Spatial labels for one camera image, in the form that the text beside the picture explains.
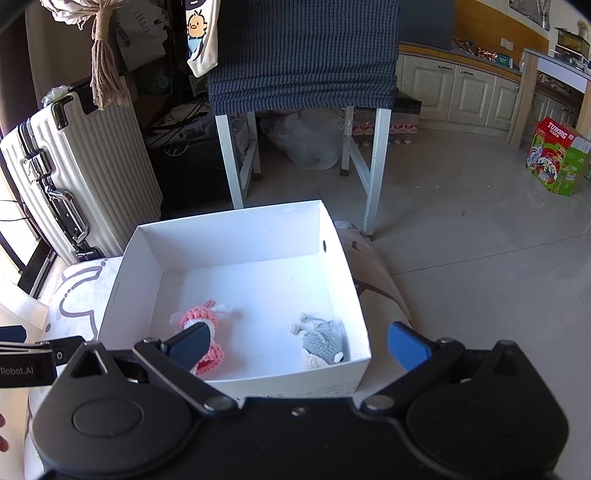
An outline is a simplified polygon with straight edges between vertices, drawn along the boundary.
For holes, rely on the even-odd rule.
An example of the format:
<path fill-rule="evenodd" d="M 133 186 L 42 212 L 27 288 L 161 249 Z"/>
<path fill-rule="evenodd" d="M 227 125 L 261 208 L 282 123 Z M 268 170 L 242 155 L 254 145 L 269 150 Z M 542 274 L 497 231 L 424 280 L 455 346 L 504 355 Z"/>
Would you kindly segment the person's hand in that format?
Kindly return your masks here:
<path fill-rule="evenodd" d="M 5 417 L 0 414 L 0 429 L 3 429 L 6 425 L 6 419 Z M 8 452 L 10 449 L 10 444 L 8 442 L 8 440 L 2 435 L 0 434 L 0 452 L 1 453 L 6 453 Z"/>

